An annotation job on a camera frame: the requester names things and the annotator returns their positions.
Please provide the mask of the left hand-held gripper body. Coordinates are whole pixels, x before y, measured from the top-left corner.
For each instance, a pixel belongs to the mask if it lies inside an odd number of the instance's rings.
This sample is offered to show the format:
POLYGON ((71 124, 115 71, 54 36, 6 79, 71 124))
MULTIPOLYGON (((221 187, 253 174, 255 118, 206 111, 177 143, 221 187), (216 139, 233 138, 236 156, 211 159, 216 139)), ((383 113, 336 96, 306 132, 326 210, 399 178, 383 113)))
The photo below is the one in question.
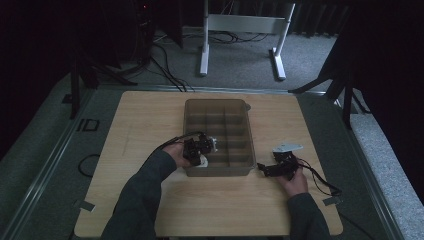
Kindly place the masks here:
POLYGON ((204 132, 189 132, 184 134, 182 138, 184 139, 183 156, 185 158, 197 158, 201 154, 217 151, 217 139, 204 132))

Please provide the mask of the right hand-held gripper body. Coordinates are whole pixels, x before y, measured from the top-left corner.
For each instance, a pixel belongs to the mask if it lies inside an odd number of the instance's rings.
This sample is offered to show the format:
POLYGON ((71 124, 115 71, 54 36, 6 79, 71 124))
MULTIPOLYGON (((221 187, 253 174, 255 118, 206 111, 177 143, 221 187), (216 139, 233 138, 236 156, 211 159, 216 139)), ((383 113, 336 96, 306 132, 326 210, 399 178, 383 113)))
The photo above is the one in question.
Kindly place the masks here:
POLYGON ((302 148, 303 146, 300 144, 282 143, 272 149, 274 159, 281 169, 282 176, 287 180, 291 180, 298 169, 298 160, 293 152, 302 148))

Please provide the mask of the grey plastic compartment box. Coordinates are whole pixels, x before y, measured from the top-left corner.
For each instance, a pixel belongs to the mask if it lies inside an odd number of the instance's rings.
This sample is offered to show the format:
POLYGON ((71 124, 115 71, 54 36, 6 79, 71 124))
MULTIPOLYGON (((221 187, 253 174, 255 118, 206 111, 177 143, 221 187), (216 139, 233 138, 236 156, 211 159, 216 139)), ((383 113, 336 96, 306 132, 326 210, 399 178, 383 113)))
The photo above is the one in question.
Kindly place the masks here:
POLYGON ((188 168, 189 177, 246 176, 255 168, 249 110, 250 106, 241 99, 189 99, 185 102, 184 134, 201 131, 217 139, 216 152, 201 154, 207 157, 208 166, 188 168))

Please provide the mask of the person's left hand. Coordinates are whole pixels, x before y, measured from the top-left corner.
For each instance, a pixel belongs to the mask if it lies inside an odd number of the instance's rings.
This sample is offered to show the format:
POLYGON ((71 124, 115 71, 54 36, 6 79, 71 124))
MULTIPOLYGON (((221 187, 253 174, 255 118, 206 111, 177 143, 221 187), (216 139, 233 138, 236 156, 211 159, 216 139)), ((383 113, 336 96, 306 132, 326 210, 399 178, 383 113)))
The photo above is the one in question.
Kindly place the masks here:
POLYGON ((169 154, 176 163, 177 167, 190 167, 190 162, 183 157, 184 144, 176 142, 163 148, 163 151, 169 154))

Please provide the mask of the person's right hand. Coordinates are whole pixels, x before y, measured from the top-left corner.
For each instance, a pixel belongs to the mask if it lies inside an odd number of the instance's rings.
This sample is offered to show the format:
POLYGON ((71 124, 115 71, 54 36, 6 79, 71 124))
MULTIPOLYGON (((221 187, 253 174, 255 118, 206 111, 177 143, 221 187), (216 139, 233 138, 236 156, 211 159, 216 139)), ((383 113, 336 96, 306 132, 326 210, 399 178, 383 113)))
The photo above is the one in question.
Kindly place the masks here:
POLYGON ((283 176, 277 177, 276 180, 289 197, 308 192, 307 179, 302 168, 298 168, 290 180, 283 176))

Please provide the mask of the black tripod stand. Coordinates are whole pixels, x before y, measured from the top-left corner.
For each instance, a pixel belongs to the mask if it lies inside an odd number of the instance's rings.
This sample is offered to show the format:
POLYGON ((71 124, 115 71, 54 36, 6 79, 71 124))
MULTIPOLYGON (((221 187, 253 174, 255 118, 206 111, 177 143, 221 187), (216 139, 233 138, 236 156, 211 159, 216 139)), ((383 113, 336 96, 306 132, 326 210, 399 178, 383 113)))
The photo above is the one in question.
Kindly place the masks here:
POLYGON ((360 40, 354 40, 347 34, 340 34, 328 54, 318 76, 311 82, 289 90, 292 94, 303 94, 327 80, 331 80, 324 96, 335 101, 344 93, 342 106, 342 120, 347 129, 351 130, 350 115, 352 100, 358 102, 354 94, 354 63, 362 48, 360 40))
POLYGON ((96 71, 106 74, 122 85, 135 86, 135 82, 131 82, 113 72, 105 65, 97 62, 92 57, 87 55, 82 50, 74 50, 71 54, 70 65, 70 78, 71 78, 71 115, 70 118, 74 119, 80 109, 80 83, 82 79, 85 86, 89 89, 96 89, 99 86, 99 80, 96 76, 96 71))

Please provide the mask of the dark computer tower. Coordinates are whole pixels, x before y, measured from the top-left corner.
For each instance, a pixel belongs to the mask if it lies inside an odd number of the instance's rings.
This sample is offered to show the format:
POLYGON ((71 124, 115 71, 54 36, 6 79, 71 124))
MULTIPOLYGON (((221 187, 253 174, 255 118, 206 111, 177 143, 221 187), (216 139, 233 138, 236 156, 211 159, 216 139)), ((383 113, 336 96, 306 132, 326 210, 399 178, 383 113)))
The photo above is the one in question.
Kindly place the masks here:
POLYGON ((133 57, 140 65, 145 65, 150 59, 156 29, 153 0, 132 0, 132 2, 135 7, 136 22, 136 44, 133 57))

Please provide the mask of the white metal table frame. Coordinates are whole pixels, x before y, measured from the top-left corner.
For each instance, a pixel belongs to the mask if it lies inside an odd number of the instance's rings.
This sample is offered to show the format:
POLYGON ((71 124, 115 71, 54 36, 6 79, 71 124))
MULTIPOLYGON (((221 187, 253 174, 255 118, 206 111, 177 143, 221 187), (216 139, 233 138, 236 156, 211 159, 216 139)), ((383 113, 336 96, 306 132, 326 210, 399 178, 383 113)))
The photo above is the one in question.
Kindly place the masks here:
POLYGON ((200 60, 200 75, 208 74, 209 32, 226 31, 242 33, 274 34, 279 36, 277 45, 272 48, 272 63, 278 80, 285 80, 286 73, 282 60, 282 49, 291 24, 295 3, 289 3, 283 17, 243 16, 211 14, 209 0, 203 0, 203 46, 200 60))

